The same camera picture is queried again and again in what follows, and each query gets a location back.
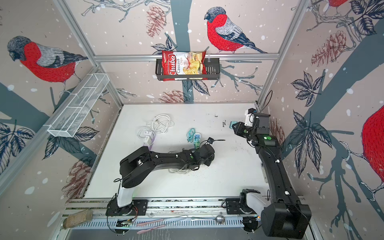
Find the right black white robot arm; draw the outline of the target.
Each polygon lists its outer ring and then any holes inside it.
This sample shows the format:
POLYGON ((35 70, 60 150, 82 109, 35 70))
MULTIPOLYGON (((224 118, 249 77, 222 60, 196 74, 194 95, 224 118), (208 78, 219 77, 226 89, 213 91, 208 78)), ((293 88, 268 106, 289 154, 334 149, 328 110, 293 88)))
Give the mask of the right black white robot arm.
POLYGON ((300 240, 309 226, 312 212, 294 191, 282 160, 278 139, 270 134, 270 116, 248 109, 245 122, 232 124, 235 135, 245 138, 256 150, 268 180, 270 198, 265 201, 257 190, 240 193, 242 211, 254 211, 261 219, 266 236, 300 240))

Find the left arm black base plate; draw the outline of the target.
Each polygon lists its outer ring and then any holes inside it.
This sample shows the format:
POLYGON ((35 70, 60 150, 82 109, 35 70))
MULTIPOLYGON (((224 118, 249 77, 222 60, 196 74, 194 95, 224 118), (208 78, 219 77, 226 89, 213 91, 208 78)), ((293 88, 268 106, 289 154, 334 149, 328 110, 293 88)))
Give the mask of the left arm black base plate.
POLYGON ((107 205, 106 216, 145 216, 148 207, 148 200, 133 200, 125 207, 119 207, 117 199, 113 198, 107 205))

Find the purple power strip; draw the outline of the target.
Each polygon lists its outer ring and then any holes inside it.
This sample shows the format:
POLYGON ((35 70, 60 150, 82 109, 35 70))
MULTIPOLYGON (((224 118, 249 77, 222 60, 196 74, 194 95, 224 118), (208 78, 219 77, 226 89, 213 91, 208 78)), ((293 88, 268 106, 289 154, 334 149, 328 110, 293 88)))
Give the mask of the purple power strip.
POLYGON ((152 132, 145 133, 145 137, 143 138, 143 146, 146 146, 149 148, 149 150, 152 149, 152 146, 155 142, 155 134, 152 132))

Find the white blue power strip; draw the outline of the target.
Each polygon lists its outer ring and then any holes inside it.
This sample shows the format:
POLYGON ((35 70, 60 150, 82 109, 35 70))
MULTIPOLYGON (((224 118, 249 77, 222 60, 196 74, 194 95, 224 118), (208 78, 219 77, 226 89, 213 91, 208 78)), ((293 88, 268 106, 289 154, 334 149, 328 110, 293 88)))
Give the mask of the white blue power strip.
POLYGON ((195 149, 198 149, 201 144, 201 134, 200 133, 194 133, 194 138, 193 138, 193 144, 195 149))

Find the small white plug adapter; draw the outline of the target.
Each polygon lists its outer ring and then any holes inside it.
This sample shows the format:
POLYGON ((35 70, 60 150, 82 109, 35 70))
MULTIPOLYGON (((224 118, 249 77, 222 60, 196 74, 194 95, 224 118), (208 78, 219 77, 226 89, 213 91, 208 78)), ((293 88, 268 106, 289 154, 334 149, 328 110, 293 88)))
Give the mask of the small white plug adapter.
POLYGON ((137 136, 142 139, 144 146, 151 146, 155 141, 155 133, 149 127, 139 127, 137 136))

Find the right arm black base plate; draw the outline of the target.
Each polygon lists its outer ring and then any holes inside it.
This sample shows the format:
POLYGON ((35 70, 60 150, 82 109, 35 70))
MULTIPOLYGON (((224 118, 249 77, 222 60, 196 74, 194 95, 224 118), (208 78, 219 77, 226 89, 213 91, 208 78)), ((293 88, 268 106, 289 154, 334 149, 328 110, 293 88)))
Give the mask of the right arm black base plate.
POLYGON ((228 215, 248 215, 249 211, 244 200, 240 198, 227 198, 225 200, 225 209, 228 215))

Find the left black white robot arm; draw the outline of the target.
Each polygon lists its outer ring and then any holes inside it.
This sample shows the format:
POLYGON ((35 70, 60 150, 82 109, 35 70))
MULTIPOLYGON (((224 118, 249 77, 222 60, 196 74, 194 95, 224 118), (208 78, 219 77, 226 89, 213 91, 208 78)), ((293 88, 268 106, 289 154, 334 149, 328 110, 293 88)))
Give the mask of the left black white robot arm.
POLYGON ((133 201, 135 188, 153 171, 197 171, 201 165, 210 166, 215 158, 215 141, 208 138, 198 148, 183 149, 178 153, 157 153, 142 146, 122 159, 121 177, 114 180, 119 183, 119 190, 109 201, 106 216, 144 215, 146 210, 133 201))

